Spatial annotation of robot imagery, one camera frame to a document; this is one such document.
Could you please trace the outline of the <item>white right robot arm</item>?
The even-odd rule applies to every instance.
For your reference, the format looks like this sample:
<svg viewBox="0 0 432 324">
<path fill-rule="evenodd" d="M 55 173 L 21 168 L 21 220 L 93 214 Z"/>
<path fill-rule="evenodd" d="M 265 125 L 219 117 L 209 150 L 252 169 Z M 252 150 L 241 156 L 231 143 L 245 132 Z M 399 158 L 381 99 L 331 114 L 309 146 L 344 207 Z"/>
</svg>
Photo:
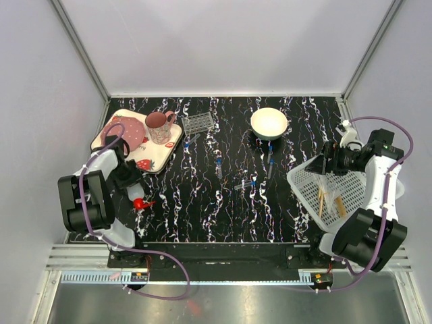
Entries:
<svg viewBox="0 0 432 324">
<path fill-rule="evenodd" d="M 345 183 L 328 194 L 331 201 L 346 203 L 342 194 L 353 194 L 347 186 L 349 176 L 359 172 L 366 176 L 362 204 L 343 224 L 326 229 L 320 243 L 306 251 L 306 259 L 313 267 L 324 266 L 332 256 L 379 272 L 406 239 L 408 229 L 399 223 L 396 213 L 397 181 L 404 151 L 393 146 L 393 139 L 393 132 L 378 129 L 371 132 L 360 149 L 329 141 L 306 164 L 304 170 L 319 180 L 333 176 Z"/>
</svg>

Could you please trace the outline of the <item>white wash bottle red cap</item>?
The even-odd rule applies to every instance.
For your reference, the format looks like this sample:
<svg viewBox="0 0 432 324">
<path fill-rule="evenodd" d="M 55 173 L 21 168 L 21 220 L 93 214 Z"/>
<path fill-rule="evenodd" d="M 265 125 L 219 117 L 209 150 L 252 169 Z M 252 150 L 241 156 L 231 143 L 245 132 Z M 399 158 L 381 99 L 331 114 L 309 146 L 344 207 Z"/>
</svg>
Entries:
<svg viewBox="0 0 432 324">
<path fill-rule="evenodd" d="M 144 189 L 137 183 L 126 188 L 128 198 L 132 201 L 134 208 L 137 211 L 143 210 L 145 208 L 151 207 L 155 204 L 155 201 L 145 202 L 144 201 Z"/>
</svg>

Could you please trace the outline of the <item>wooden test tube clamp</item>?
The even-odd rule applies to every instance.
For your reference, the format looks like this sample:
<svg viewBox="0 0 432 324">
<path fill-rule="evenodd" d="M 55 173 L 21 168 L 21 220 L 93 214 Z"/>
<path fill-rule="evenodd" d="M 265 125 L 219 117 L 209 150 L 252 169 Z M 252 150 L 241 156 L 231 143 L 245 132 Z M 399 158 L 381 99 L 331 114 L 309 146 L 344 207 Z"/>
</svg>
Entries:
<svg viewBox="0 0 432 324">
<path fill-rule="evenodd" d="M 323 207 L 325 202 L 325 196 L 328 194 L 328 192 L 323 191 L 321 188 L 319 188 L 318 191 L 318 199 L 319 199 L 319 217 L 322 218 L 323 215 Z"/>
</svg>

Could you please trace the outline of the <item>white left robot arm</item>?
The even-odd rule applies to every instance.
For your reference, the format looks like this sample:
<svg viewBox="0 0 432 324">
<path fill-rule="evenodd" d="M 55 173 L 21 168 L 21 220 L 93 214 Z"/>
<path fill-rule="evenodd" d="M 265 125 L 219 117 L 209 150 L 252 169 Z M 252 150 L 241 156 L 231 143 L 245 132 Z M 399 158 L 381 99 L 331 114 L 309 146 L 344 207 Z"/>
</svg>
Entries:
<svg viewBox="0 0 432 324">
<path fill-rule="evenodd" d="M 59 178 L 57 187 L 68 232 L 89 234 L 110 249 L 123 251 L 121 257 L 129 266 L 139 267 L 146 251 L 136 245 L 134 230 L 116 216 L 107 185 L 113 182 L 127 194 L 135 209 L 144 208 L 142 174 L 135 161 L 126 159 L 128 153 L 129 147 L 123 141 L 99 147 L 79 171 Z"/>
</svg>

